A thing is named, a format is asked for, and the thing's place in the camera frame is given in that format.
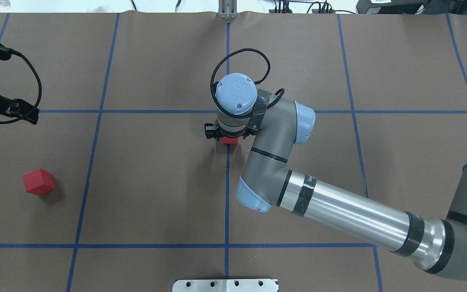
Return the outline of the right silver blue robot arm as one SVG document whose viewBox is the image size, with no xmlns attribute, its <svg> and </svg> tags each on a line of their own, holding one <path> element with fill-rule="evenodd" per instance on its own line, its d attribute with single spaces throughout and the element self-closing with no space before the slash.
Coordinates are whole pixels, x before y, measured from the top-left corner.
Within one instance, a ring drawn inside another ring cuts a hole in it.
<svg viewBox="0 0 467 292">
<path fill-rule="evenodd" d="M 447 216 L 424 219 L 287 168 L 295 144 L 305 144 L 315 111 L 257 88 L 242 73 L 211 76 L 217 123 L 205 124 L 208 139 L 254 135 L 236 199 L 265 213 L 277 206 L 361 238 L 413 261 L 428 274 L 467 281 L 467 162 Z"/>
</svg>

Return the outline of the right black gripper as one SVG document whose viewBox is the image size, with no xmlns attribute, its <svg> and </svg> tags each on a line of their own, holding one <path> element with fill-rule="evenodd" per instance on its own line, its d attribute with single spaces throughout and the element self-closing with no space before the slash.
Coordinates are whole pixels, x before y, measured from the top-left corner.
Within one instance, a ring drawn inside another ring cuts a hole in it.
<svg viewBox="0 0 467 292">
<path fill-rule="evenodd" d="M 227 124 L 220 120 L 217 120 L 216 123 L 205 123 L 204 124 L 204 133 L 206 139 L 215 139 L 219 140 L 220 138 L 240 138 L 245 139 L 249 135 L 257 135 L 257 131 L 249 128 L 244 123 L 239 122 L 230 122 Z"/>
</svg>

